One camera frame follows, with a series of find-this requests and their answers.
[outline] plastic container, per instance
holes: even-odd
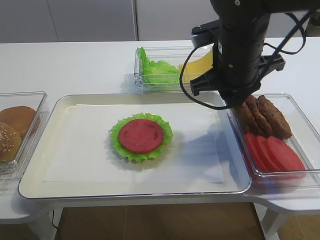
[[[150,47],[144,48],[145,53],[151,61],[166,61],[171,65],[179,68],[183,65],[189,53],[194,49],[193,46],[185,47]],[[190,58],[189,62],[198,60],[210,52],[212,47],[210,45],[200,47]],[[157,92],[181,92],[179,85],[179,74],[141,74],[142,63],[140,57],[135,52],[134,64],[134,79],[137,89],[143,93],[157,93]],[[185,74],[184,77],[194,79],[198,76],[195,74]],[[176,79],[176,82],[167,83],[169,79]],[[189,82],[184,83],[186,90],[190,90]]]
[[[224,104],[214,92],[197,97]],[[108,131],[119,119],[136,113],[160,115],[170,123],[173,139],[161,157],[133,164],[115,154]],[[61,98],[18,190],[28,199],[190,198],[239,194],[250,184],[228,112],[202,107],[182,92],[162,92]]]
[[[18,180],[21,178],[35,150],[48,120],[49,110],[45,92],[23,92],[0,94],[0,111],[18,106],[27,106],[35,110],[25,136],[10,162],[0,162],[0,181]]]
[[[250,156],[234,113],[230,110],[229,120],[246,160],[254,188],[319,187],[320,186],[320,136],[311,125],[297,103],[288,94],[265,94],[284,115],[291,127],[293,136],[285,143],[300,157],[303,171],[261,172]]]

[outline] sesame seed bun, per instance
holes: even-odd
[[[21,137],[11,126],[0,122],[0,163],[9,163],[21,144]]]
[[[34,119],[36,111],[28,106],[14,106],[0,111],[0,122],[13,127],[21,138]],[[35,132],[40,125],[40,118],[37,119],[32,132]]]

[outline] wooden floor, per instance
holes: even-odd
[[[278,233],[320,240],[319,226],[319,215],[290,217]],[[65,208],[59,228],[63,240],[264,240],[251,203]],[[0,239],[38,240],[25,224],[0,225]]]

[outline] black cable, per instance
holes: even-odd
[[[299,21],[296,22],[296,20],[298,20],[296,18],[296,16],[293,16],[291,14],[289,14],[289,17],[291,17],[296,23],[295,26],[291,29],[291,31],[285,36],[285,38],[282,40],[282,42],[278,45],[278,47],[275,48],[274,52],[272,53],[272,55],[270,56],[269,60],[267,61],[267,63],[265,64],[262,72],[260,73],[260,75],[257,77],[257,79],[255,81],[259,81],[261,82],[262,78],[266,75],[270,65],[272,64],[273,60],[275,59],[275,57],[277,56],[277,54],[282,51],[282,48],[287,44],[287,42],[289,41],[289,39],[292,38],[292,36],[297,32],[297,30],[300,30],[301,28],[303,28],[303,24],[305,23],[305,21],[307,21],[307,19],[313,14],[314,11],[316,11],[318,8],[320,7],[320,2],[316,2],[316,4],[314,5],[314,8],[312,8],[311,10],[309,10]],[[218,43],[215,42],[214,46],[217,49]],[[300,51],[305,45],[305,41],[302,44],[302,47],[298,50]],[[180,77],[179,77],[179,84],[180,84],[180,88],[183,91],[183,93],[192,101],[194,101],[197,104],[200,104],[202,106],[205,106],[207,108],[210,109],[214,109],[214,110],[225,110],[225,109],[229,109],[232,106],[230,105],[226,105],[226,106],[212,106],[209,104],[206,104],[202,101],[199,101],[197,99],[195,99],[194,97],[192,97],[185,89],[184,85],[183,85],[183,75],[184,75],[184,71],[185,68],[187,66],[187,63],[189,61],[189,59],[191,58],[191,56],[193,55],[193,53],[198,49],[198,47],[194,48],[190,54],[188,55],[188,57],[186,58],[186,60],[184,61],[184,64],[182,66],[181,72],[180,72]]]
[[[60,233],[60,229],[59,229],[58,226],[56,226],[56,225],[54,224],[54,219],[55,219],[55,210],[52,210],[52,226],[56,229],[56,232],[57,232],[58,235],[59,235],[59,239],[62,240],[62,238],[61,238],[61,233]]]
[[[307,21],[307,19],[313,14],[314,11],[316,11],[320,7],[320,3],[317,2],[317,4],[314,6],[314,8],[310,11],[308,11],[296,24],[291,31],[285,36],[285,38],[282,40],[282,42],[279,44],[279,46],[274,50],[273,54],[270,56],[269,60],[267,61],[266,65],[264,66],[261,74],[258,76],[256,81],[261,81],[262,78],[266,75],[270,65],[272,64],[273,60],[277,56],[277,54],[282,50],[282,48],[287,44],[290,38],[296,33],[296,31],[302,27],[302,25]]]
[[[212,106],[212,105],[210,105],[210,104],[204,103],[204,102],[202,102],[202,101],[199,101],[199,100],[195,99],[194,97],[192,97],[192,96],[186,91],[185,86],[184,86],[183,81],[182,81],[183,76],[184,76],[184,72],[185,72],[185,68],[186,68],[186,66],[187,66],[187,63],[188,63],[189,59],[191,58],[191,56],[194,54],[194,52],[195,52],[198,48],[199,48],[199,47],[194,48],[194,49],[189,53],[188,57],[186,58],[186,60],[184,61],[183,66],[182,66],[182,69],[181,69],[181,72],[180,72],[180,77],[179,77],[179,83],[180,83],[180,88],[181,88],[182,92],[183,92],[190,100],[194,101],[194,102],[197,103],[197,104],[200,104],[200,105],[202,105],[202,106],[205,106],[205,107],[207,107],[207,108],[214,109],[214,110],[224,110],[224,109],[230,108],[228,105],[226,105],[226,106]]]
[[[302,46],[300,47],[300,49],[298,51],[285,51],[285,50],[281,50],[280,53],[283,53],[283,54],[288,54],[288,55],[295,55],[297,53],[299,53],[303,48],[304,46],[306,45],[306,41],[307,41],[307,33],[306,31],[304,30],[303,26],[302,25],[299,25],[299,20],[298,18],[291,12],[287,12],[285,13],[287,16],[289,16],[294,22],[296,25],[299,26],[299,30],[300,30],[300,33],[301,33],[301,36],[302,36]],[[275,46],[271,45],[270,43],[267,43],[265,42],[263,44],[264,46],[268,46],[272,49],[277,49]]]

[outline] cheese slice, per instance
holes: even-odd
[[[209,51],[206,55],[203,57],[195,60],[188,62],[185,66],[185,70],[183,73],[183,81],[184,82],[189,82],[200,75],[204,74],[208,70],[212,68],[213,65],[213,51]],[[181,71],[183,64],[180,64],[179,70]]]

